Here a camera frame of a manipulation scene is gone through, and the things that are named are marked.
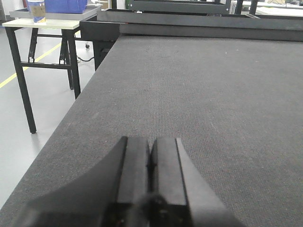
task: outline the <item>yellow floor line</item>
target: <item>yellow floor line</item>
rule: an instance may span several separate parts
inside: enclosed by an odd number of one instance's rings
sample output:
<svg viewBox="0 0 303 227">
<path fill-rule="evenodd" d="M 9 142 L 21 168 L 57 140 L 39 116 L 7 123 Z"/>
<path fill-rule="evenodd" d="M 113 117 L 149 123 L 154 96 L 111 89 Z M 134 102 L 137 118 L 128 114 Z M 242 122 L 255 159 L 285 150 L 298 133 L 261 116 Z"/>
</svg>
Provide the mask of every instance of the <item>yellow floor line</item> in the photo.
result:
<svg viewBox="0 0 303 227">
<path fill-rule="evenodd" d="M 48 50 L 47 52 L 45 52 L 44 54 L 42 54 L 41 56 L 37 57 L 35 59 L 35 62 L 39 62 L 41 59 L 43 59 L 44 57 L 46 57 L 47 55 L 49 55 L 51 52 L 55 51 L 56 49 L 58 49 L 61 46 L 61 43 L 57 44 L 56 46 L 54 46 L 52 49 Z M 13 75 L 11 75 L 10 77 L 8 77 L 5 81 L 0 83 L 0 88 L 2 88 L 3 86 L 5 86 L 6 84 L 8 84 L 9 82 L 11 82 L 14 78 L 17 77 L 17 74 L 14 73 Z"/>
</svg>

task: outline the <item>blue plastic bin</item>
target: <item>blue plastic bin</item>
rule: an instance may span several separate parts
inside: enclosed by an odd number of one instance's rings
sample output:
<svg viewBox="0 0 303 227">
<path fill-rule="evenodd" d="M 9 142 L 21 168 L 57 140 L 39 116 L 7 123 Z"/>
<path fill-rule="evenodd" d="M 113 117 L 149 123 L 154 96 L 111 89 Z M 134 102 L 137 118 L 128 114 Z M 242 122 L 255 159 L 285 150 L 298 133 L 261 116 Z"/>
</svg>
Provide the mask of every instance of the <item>blue plastic bin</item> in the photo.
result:
<svg viewBox="0 0 303 227">
<path fill-rule="evenodd" d="M 47 13 L 83 13 L 88 0 L 45 0 Z"/>
</svg>

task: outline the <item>gray carpeted table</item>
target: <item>gray carpeted table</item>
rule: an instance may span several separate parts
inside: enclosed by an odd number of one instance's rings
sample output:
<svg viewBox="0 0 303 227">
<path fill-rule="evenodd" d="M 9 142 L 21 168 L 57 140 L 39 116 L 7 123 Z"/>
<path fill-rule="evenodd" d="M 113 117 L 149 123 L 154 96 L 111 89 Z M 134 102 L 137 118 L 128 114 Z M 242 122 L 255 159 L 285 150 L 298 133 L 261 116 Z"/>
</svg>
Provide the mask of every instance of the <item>gray carpeted table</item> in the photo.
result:
<svg viewBox="0 0 303 227">
<path fill-rule="evenodd" d="M 249 227 L 303 226 L 302 44 L 120 37 L 0 212 L 96 164 L 122 135 L 181 137 Z"/>
</svg>

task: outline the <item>gray tray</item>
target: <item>gray tray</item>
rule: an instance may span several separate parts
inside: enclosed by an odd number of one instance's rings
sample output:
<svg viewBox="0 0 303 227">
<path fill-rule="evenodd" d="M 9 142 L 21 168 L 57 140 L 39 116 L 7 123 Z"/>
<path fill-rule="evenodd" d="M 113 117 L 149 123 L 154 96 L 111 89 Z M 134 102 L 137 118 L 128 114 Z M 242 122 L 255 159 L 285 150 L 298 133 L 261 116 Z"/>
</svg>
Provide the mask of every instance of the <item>gray tray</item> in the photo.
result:
<svg viewBox="0 0 303 227">
<path fill-rule="evenodd" d="M 85 11 L 82 14 L 75 14 L 75 13 L 47 13 L 45 18 L 46 19 L 58 19 L 58 20 L 85 20 L 93 15 L 97 14 L 97 11 L 101 10 L 99 6 L 87 6 Z M 18 9 L 15 11 L 10 11 L 9 15 L 11 17 L 18 17 L 18 18 L 32 18 L 32 15 L 27 10 Z"/>
</svg>

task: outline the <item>cup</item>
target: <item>cup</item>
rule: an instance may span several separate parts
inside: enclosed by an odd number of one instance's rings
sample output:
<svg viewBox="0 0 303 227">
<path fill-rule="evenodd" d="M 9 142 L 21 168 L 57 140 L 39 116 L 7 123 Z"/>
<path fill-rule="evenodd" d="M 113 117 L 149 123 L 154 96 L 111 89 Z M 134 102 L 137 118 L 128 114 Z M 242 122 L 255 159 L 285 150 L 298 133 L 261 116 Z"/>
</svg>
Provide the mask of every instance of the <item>cup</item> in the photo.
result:
<svg viewBox="0 0 303 227">
<path fill-rule="evenodd" d="M 27 0 L 35 24 L 45 24 L 45 2 L 44 0 Z"/>
</svg>

